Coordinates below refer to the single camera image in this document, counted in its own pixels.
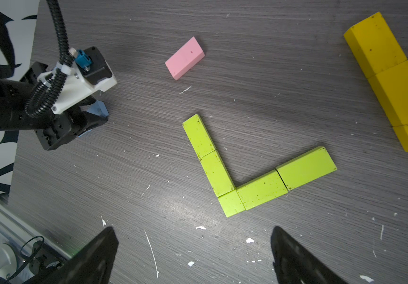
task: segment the zip tie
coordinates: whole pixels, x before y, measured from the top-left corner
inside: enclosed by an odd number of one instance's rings
[[[56,63],[56,67],[64,74],[70,75],[71,74],[71,67],[68,67],[65,64],[60,64],[59,62]]]

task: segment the blue connector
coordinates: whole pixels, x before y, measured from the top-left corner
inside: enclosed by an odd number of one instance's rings
[[[79,65],[82,69],[89,71],[89,66],[92,64],[92,60],[87,54],[82,51],[81,49],[77,50],[78,56],[75,58],[75,62]]]

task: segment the pink eraser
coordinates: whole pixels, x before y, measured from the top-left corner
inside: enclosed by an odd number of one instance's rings
[[[196,38],[192,37],[165,63],[173,78],[178,80],[203,58],[204,52],[202,48],[196,41]]]

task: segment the gray wooden table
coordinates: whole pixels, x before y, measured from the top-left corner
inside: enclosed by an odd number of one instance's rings
[[[118,84],[97,94],[109,122],[82,138],[46,152],[32,131],[20,133],[9,206],[44,235],[74,252],[103,218],[120,241],[117,284],[271,283],[270,234],[280,225],[349,283],[408,283],[408,153],[343,38],[381,11],[408,57],[408,1],[61,8],[70,45],[97,46]],[[175,81],[165,61],[192,36],[206,56]],[[41,1],[32,61],[57,58]],[[338,170],[226,218],[181,125],[195,113],[236,185],[317,145]]]

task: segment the l-shaped block arrangement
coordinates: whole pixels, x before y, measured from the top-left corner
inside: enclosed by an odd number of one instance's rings
[[[182,125],[226,217],[271,201],[337,170],[327,150],[320,146],[236,188],[201,117],[196,114]]]

